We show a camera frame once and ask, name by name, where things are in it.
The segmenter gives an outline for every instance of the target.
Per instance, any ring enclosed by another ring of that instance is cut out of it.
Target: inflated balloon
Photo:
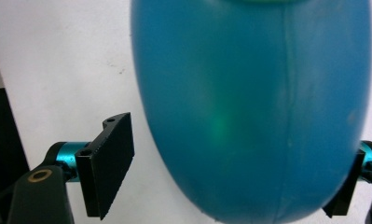
[[[359,144],[368,1],[133,0],[145,113],[183,193],[227,223],[324,206]]]

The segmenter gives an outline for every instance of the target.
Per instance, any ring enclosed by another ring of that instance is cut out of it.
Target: white backdrop
[[[136,156],[104,221],[86,216],[68,184],[76,223],[215,223],[176,187],[148,130],[131,57],[130,1],[0,1],[0,72],[31,168],[59,141],[89,141],[102,121],[132,114]],[[364,139],[372,141],[372,92]],[[372,186],[359,183],[347,217],[317,211],[297,223],[364,223]]]

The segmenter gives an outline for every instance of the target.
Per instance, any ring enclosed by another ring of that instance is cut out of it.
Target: blue balloon
[[[145,114],[187,198],[227,223],[294,221],[324,206],[364,123],[368,1],[131,3]]]

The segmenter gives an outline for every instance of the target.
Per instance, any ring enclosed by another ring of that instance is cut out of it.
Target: balloon
[[[149,127],[193,204],[226,223],[282,223],[333,197],[364,122],[368,1],[131,7]]]

